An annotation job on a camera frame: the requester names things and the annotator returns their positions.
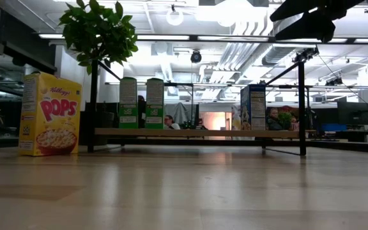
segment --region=kellogg's logo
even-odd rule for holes
[[[76,114],[77,102],[72,102],[67,99],[53,99],[51,101],[44,100],[40,102],[43,115],[46,121],[53,120],[53,116],[74,116]]]
[[[71,91],[64,91],[62,88],[59,87],[52,87],[50,91],[53,93],[60,93],[62,96],[68,96],[71,93]]]

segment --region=black metal table frame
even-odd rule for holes
[[[104,68],[106,71],[108,71],[111,75],[113,75],[115,78],[119,79],[120,78],[113,73],[110,68],[107,68],[105,65],[103,65],[103,63],[99,62],[99,61],[93,61],[92,62],[92,74],[91,74],[91,94],[90,94],[90,118],[92,121],[94,121],[95,118],[95,111],[96,111],[96,100],[97,100],[97,80],[98,80],[98,67],[99,65]],[[266,86],[270,86],[271,83],[273,83],[274,81],[276,81],[277,79],[281,78],[282,76],[284,76],[285,74],[287,74],[288,72],[292,71],[293,69],[298,68],[298,94],[299,94],[299,119],[300,119],[300,126],[299,126],[299,142],[298,142],[298,146],[299,146],[299,154],[293,153],[293,152],[288,152],[288,151],[280,151],[280,150],[276,150],[276,149],[267,149],[266,148],[266,143],[269,142],[260,142],[260,141],[249,141],[248,143],[240,143],[238,141],[234,141],[234,143],[232,143],[233,146],[243,146],[244,144],[246,146],[251,146],[252,142],[256,142],[255,144],[253,144],[254,146],[262,146],[263,149],[267,149],[267,150],[272,150],[272,151],[280,151],[283,153],[289,153],[289,154],[293,154],[293,155],[300,155],[300,156],[305,156],[306,155],[306,130],[305,130],[305,61],[298,61],[296,62],[294,65],[290,66],[287,70],[283,71],[281,74],[279,74],[278,76],[274,77],[272,80],[270,80],[269,82],[266,83]],[[89,144],[88,144],[88,152],[94,152],[95,151],[95,146],[94,146],[94,140],[95,140],[95,123],[94,122],[90,122],[89,123]],[[147,140],[149,141],[149,143],[153,143],[153,144],[165,144],[166,141],[164,142],[157,142],[154,139],[149,139]],[[289,146],[286,142],[283,143],[283,146]]]

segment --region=ceiling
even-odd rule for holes
[[[106,5],[106,7],[112,7],[113,3],[104,5]],[[240,29],[242,24],[224,27],[221,26],[222,23],[220,24],[217,21],[198,20],[200,15],[207,17],[208,14],[206,12],[208,11],[205,9],[208,10],[212,8],[212,6],[197,7],[198,0],[190,0],[186,1],[186,3],[175,2],[176,9],[183,12],[183,22],[178,26],[173,26],[168,23],[166,19],[167,13],[171,11],[170,3],[163,3],[160,1],[146,1],[142,3],[131,1],[129,3],[129,1],[122,1],[122,5],[125,14],[133,15],[132,24],[136,27],[137,33],[141,34],[234,35],[241,31],[241,35],[248,33],[248,35],[267,36],[273,35],[273,29],[276,30],[277,26],[281,25],[273,25],[272,23],[267,24],[266,11],[262,14],[262,12],[258,10],[250,14],[250,17],[253,17],[253,19],[247,19],[256,22],[253,32],[247,32],[249,30],[248,26],[251,24]],[[0,6],[39,33],[60,33],[62,28],[58,27],[59,18],[67,9],[64,2],[53,0],[0,0]],[[271,4],[267,14],[271,14],[277,6],[278,4]],[[204,13],[198,14],[200,9],[203,9]],[[343,19],[336,20],[335,37],[368,37],[368,14],[364,13],[364,9],[364,6],[358,6],[349,10],[348,15]],[[231,15],[230,13],[233,12],[230,9],[226,10],[226,15]],[[155,54],[154,42],[138,42],[137,45],[139,47],[139,52],[128,59],[128,63],[125,65],[124,76],[137,77],[143,81],[146,78],[154,77],[157,73],[163,76],[162,72],[165,72],[166,69],[165,65],[161,65],[161,62],[166,62],[166,60],[160,59]],[[180,81],[183,81],[185,76],[188,76],[187,81],[194,81],[190,75],[190,73],[194,73],[197,75],[197,81],[201,79],[202,81],[200,83],[208,83],[214,70],[223,70],[224,65],[222,65],[221,68],[217,67],[224,62],[223,57],[226,52],[234,52],[233,56],[229,59],[234,60],[234,62],[238,60],[240,64],[237,68],[231,69],[233,74],[231,76],[226,74],[225,77],[220,78],[221,80],[210,82],[223,84],[248,84],[251,82],[259,82],[262,79],[268,81],[290,66],[296,51],[303,49],[302,47],[295,47],[294,49],[282,48],[282,51],[286,53],[278,57],[276,65],[269,68],[267,66],[262,67],[262,57],[260,55],[271,49],[270,47],[264,47],[264,45],[251,46],[249,47],[250,50],[248,46],[244,44],[234,45],[233,43],[222,42],[168,42],[168,46],[173,50],[179,50],[178,52],[173,51],[167,58],[172,74],[170,80],[172,81],[174,81],[176,76],[181,76],[178,77]],[[308,84],[318,83],[324,85],[326,80],[330,79],[331,71],[329,68],[332,71],[337,71],[336,74],[341,72],[342,78],[345,80],[346,84],[357,84],[358,71],[368,64],[368,46],[318,45],[318,48],[323,60],[316,57],[307,62],[305,66],[305,77],[307,82],[309,82]],[[200,50],[203,56],[202,61],[198,64],[192,64],[190,61],[193,50]],[[323,61],[328,64],[329,68],[325,66]],[[205,77],[202,78],[199,75],[200,68],[204,69],[206,66],[207,69],[203,71]],[[293,84],[296,81],[296,77],[297,72],[291,71],[274,82],[274,84]]]

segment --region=computer monitor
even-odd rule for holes
[[[337,102],[339,123],[343,125],[368,125],[368,104]]]

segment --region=plant pot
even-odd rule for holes
[[[114,113],[95,112],[95,120],[90,119],[89,111],[80,112],[79,145],[88,145],[89,143],[89,125],[95,122],[95,128],[113,128]],[[94,145],[103,146],[107,144],[107,136],[95,135]]]

